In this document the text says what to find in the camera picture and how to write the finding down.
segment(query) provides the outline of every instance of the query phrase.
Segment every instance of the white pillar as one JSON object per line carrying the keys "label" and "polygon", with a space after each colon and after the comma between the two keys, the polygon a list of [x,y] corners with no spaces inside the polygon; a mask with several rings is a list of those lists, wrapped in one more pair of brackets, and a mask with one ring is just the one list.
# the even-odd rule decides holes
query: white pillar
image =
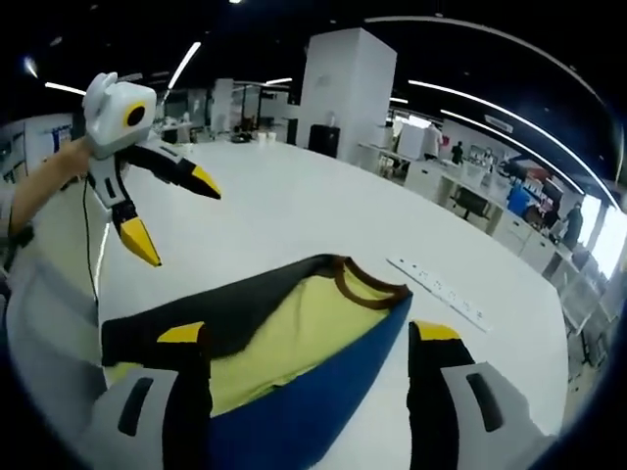
{"label": "white pillar", "polygon": [[214,87],[212,103],[212,131],[224,132],[231,130],[231,101],[233,96],[233,79],[219,78]]}
{"label": "white pillar", "polygon": [[297,145],[307,147],[312,124],[328,124],[333,114],[341,129],[338,160],[363,166],[372,153],[358,143],[383,144],[396,58],[393,49],[361,28],[312,37]]}

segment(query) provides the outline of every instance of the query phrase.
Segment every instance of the cable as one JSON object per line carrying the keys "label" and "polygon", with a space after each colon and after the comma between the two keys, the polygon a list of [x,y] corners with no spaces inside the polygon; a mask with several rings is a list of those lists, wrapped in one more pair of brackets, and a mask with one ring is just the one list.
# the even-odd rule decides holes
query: cable
{"label": "cable", "polygon": [[85,234],[87,239],[87,270],[89,271],[89,280],[91,281],[91,290],[94,293],[94,300],[96,302],[96,306],[98,306],[98,294],[96,293],[96,283],[94,282],[94,275],[91,269],[91,253],[89,250],[90,241],[89,241],[89,216],[87,215],[87,178],[85,178],[85,184],[82,188],[82,211],[85,216]]}

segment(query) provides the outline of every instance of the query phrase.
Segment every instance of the black ceiling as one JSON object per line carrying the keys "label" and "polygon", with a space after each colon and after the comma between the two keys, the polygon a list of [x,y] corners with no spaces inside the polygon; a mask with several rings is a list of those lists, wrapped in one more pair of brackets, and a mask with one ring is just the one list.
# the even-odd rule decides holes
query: black ceiling
{"label": "black ceiling", "polygon": [[[15,33],[0,52],[10,64],[0,93],[4,120],[66,111],[80,98],[46,90],[44,81],[86,88],[98,71],[120,75],[174,71],[189,45],[203,42],[177,87],[211,87],[217,77],[266,81],[293,77],[298,90],[309,38],[362,26],[398,53],[395,95],[429,115],[440,109],[484,122],[486,108],[453,95],[408,84],[409,79],[454,88],[507,108],[581,156],[595,172],[617,171],[614,123],[627,116],[621,82],[624,40],[615,6],[599,13],[572,2],[428,0],[178,0],[177,2],[56,2],[12,6]],[[442,23],[364,23],[364,19],[429,16],[483,24],[527,41],[573,67],[601,97],[566,71],[497,35]],[[59,44],[51,46],[55,38]],[[30,55],[39,79],[24,73]],[[573,176],[585,174],[555,144],[511,118],[513,136]],[[598,194],[593,187],[586,187]]]}

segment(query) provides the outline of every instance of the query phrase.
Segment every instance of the ceiling light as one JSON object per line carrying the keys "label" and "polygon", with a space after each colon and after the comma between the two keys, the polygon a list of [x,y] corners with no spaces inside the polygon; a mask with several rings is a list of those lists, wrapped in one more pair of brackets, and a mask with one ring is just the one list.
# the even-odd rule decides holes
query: ceiling light
{"label": "ceiling light", "polygon": [[136,73],[130,73],[128,75],[121,76],[118,78],[118,81],[137,81],[143,78],[144,75],[141,73],[141,71],[138,71]]}
{"label": "ceiling light", "polygon": [[35,78],[39,78],[37,76],[37,65],[31,57],[24,57],[24,69]]}
{"label": "ceiling light", "polygon": [[79,90],[78,88],[72,88],[71,86],[59,85],[57,83],[51,83],[49,81],[45,84],[46,88],[54,88],[55,90],[69,91],[70,93],[75,93],[77,95],[85,95],[85,92]]}
{"label": "ceiling light", "polygon": [[265,85],[278,85],[279,83],[288,83],[292,81],[291,78],[278,78],[276,80],[269,80],[265,83]]}
{"label": "ceiling light", "polygon": [[194,44],[191,45],[191,47],[187,51],[187,54],[185,54],[185,57],[183,57],[183,60],[180,61],[180,64],[178,65],[178,69],[176,69],[176,71],[174,72],[174,75],[172,76],[172,80],[169,81],[168,88],[170,90],[172,90],[172,88],[174,87],[174,84],[176,83],[181,73],[183,72],[183,69],[185,69],[185,67],[187,66],[187,63],[191,61],[192,57],[194,56],[194,54],[196,54],[196,51],[199,48],[200,48],[200,42],[195,42]]}
{"label": "ceiling light", "polygon": [[570,184],[573,188],[575,188],[580,194],[585,194],[583,189],[581,189],[579,187],[579,185],[577,183],[575,183],[572,179],[570,179],[568,176],[566,176],[566,174],[560,170],[557,166],[555,166],[554,164],[552,164],[551,162],[549,162],[547,159],[545,159],[544,157],[542,157],[540,154],[538,154],[537,152],[534,152],[533,150],[531,150],[529,147],[527,147],[526,145],[521,144],[520,142],[518,142],[517,140],[512,139],[511,137],[509,137],[508,135],[503,134],[502,132],[499,132],[496,129],[493,129],[492,127],[489,127],[485,124],[482,124],[481,122],[477,122],[476,120],[472,120],[469,119],[468,117],[464,117],[464,116],[460,116],[460,115],[456,115],[455,113],[451,113],[450,111],[446,111],[446,110],[440,110],[440,113],[442,113],[443,115],[447,115],[450,116],[452,118],[457,118],[457,119],[461,119],[461,120],[465,120],[466,122],[469,122],[473,125],[476,125],[477,127],[481,127],[482,129],[486,129],[489,130],[490,132],[493,132],[495,134],[497,134],[499,137],[508,140],[509,142],[511,142],[512,144],[517,145],[518,147],[520,147],[522,150],[524,150],[525,152],[528,152],[529,154],[533,155],[536,159],[540,160],[542,163],[544,163],[546,166],[550,167],[555,173],[559,174],[561,176],[561,178],[566,181],[568,184]]}
{"label": "ceiling light", "polygon": [[512,111],[506,110],[505,108],[502,108],[502,107],[500,107],[498,105],[495,105],[494,103],[490,103],[489,101],[482,100],[481,98],[477,98],[476,96],[468,95],[467,93],[462,93],[461,91],[453,90],[451,88],[446,88],[446,87],[440,86],[440,85],[434,85],[434,84],[431,84],[431,83],[425,83],[423,81],[416,81],[416,80],[410,80],[410,84],[411,85],[417,85],[417,86],[423,86],[425,88],[432,88],[434,90],[440,90],[440,91],[444,91],[444,92],[447,92],[447,93],[452,93],[454,95],[461,96],[462,98],[467,98],[468,100],[472,100],[472,101],[475,101],[477,103],[481,103],[482,105],[489,106],[490,108],[492,108],[494,110],[500,111],[501,113],[503,113],[505,115],[508,115],[511,118],[519,120],[523,124],[527,124],[529,127],[531,127],[532,129],[540,132],[542,135],[544,135],[549,140],[551,140],[553,143],[555,143],[561,150],[563,150],[570,157],[572,157],[575,160],[575,162],[577,162],[580,166],[582,166],[586,170],[586,172],[588,174],[590,174],[590,176],[592,176],[592,178],[597,182],[597,184],[601,187],[603,192],[609,197],[609,200],[611,201],[611,203],[614,204],[614,206],[617,209],[620,209],[620,206],[619,206],[618,202],[616,201],[616,198],[614,198],[614,196],[611,194],[611,192],[609,191],[607,186],[605,186],[605,184],[592,171],[592,169],[589,166],[587,166],[586,163],[583,160],[581,160],[581,158],[577,154],[575,154],[572,150],[570,150],[568,147],[566,147],[564,144],[562,144],[555,137],[550,135],[550,133],[547,132],[542,127],[537,126],[533,122],[525,119],[524,117],[521,117],[521,116],[517,115],[516,113],[513,113]]}

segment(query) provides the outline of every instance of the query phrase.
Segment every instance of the window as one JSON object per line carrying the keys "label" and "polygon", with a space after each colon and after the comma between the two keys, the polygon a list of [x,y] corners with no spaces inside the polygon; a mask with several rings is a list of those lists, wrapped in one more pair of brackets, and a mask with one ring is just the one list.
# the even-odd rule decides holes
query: window
{"label": "window", "polygon": [[627,241],[627,215],[615,207],[607,208],[599,240],[592,251],[599,271],[607,279],[618,265],[620,254]]}
{"label": "window", "polygon": [[590,236],[597,223],[597,217],[601,210],[601,200],[593,196],[586,195],[581,203],[581,214],[584,217],[584,223],[581,226],[581,232],[579,233],[579,244],[583,247],[588,246]]}

